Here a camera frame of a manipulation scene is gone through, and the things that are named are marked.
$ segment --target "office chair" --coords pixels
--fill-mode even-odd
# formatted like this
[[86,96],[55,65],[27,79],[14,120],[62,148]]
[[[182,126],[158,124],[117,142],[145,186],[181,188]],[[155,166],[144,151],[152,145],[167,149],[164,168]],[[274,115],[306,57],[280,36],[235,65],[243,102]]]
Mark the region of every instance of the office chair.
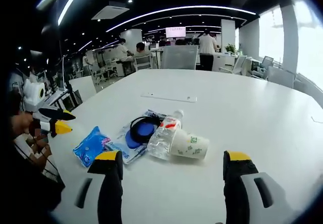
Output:
[[195,70],[197,46],[165,46],[161,69],[192,69]]
[[268,81],[270,82],[293,89],[295,79],[296,76],[292,72],[275,67],[268,68]]
[[104,78],[103,73],[104,67],[99,68],[98,64],[94,63],[92,66],[92,78],[95,84],[98,85],[101,82],[101,80],[106,81],[106,78]]
[[247,56],[238,56],[236,63],[233,66],[232,70],[228,70],[225,68],[220,67],[219,70],[222,73],[228,73],[228,74],[237,74],[242,75],[242,67],[246,60]]
[[135,67],[136,72],[141,69],[152,69],[152,60],[150,55],[134,58],[135,62],[133,66]]
[[274,59],[265,56],[261,62],[261,64],[257,67],[257,71],[253,70],[251,72],[252,75],[255,75],[259,78],[264,78],[265,71],[268,70],[269,67],[272,67],[274,65]]
[[117,71],[115,69],[115,66],[112,64],[112,60],[111,59],[105,59],[104,63],[105,63],[105,70],[107,72],[108,79],[111,78],[112,76],[116,76]]

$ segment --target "plastic bag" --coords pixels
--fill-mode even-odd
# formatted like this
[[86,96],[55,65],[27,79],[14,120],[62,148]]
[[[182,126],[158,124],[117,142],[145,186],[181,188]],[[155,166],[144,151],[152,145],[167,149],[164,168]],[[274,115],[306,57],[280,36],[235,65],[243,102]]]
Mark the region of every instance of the plastic bag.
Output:
[[104,146],[110,141],[111,139],[101,134],[99,127],[96,126],[91,133],[73,149],[73,152],[85,167],[89,167],[96,156],[106,151]]

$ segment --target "paper cup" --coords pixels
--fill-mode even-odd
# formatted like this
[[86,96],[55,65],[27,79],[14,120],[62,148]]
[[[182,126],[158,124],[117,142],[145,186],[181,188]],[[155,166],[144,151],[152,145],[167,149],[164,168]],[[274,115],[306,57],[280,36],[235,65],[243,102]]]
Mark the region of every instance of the paper cup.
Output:
[[182,129],[177,129],[171,145],[170,154],[204,159],[208,145],[208,139],[187,133]]

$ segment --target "screen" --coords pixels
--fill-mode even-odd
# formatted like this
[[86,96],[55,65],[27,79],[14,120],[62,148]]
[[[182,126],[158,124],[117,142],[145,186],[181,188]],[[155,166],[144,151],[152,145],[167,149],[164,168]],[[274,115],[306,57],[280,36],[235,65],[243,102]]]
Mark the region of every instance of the screen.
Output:
[[166,37],[186,37],[186,27],[166,27]]

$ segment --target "plastic water bottle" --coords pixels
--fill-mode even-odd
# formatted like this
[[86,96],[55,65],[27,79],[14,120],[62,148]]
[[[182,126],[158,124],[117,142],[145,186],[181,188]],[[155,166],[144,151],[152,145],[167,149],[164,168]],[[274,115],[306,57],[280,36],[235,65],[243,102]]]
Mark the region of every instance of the plastic water bottle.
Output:
[[152,156],[164,160],[169,159],[175,132],[178,128],[182,128],[181,120],[183,116],[182,110],[176,110],[172,115],[165,117],[148,142],[147,149]]

